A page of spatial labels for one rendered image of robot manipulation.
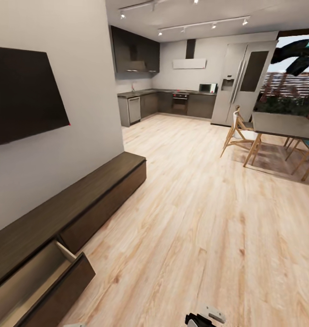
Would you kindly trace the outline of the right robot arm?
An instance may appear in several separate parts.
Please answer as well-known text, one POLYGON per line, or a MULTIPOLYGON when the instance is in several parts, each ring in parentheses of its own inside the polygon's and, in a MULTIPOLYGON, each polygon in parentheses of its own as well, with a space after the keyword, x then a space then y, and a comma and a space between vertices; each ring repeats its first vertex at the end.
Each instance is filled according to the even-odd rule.
POLYGON ((201 314, 195 315, 190 313, 186 315, 185 324, 187 324, 187 327, 210 327, 212 326, 212 321, 208 319, 209 317, 222 324, 226 323, 226 317, 220 310, 204 302, 201 305, 201 314))

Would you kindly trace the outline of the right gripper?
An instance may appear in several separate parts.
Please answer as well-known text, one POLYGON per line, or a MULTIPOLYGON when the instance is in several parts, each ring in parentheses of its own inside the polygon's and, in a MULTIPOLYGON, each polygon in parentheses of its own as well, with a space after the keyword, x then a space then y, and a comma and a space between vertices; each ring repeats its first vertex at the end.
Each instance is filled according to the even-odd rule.
POLYGON ((194 318, 194 317, 195 317, 195 315, 193 315, 193 313, 190 313, 189 315, 186 315, 186 318, 185 318, 185 324, 188 324, 189 320, 190 320, 191 318, 194 318))

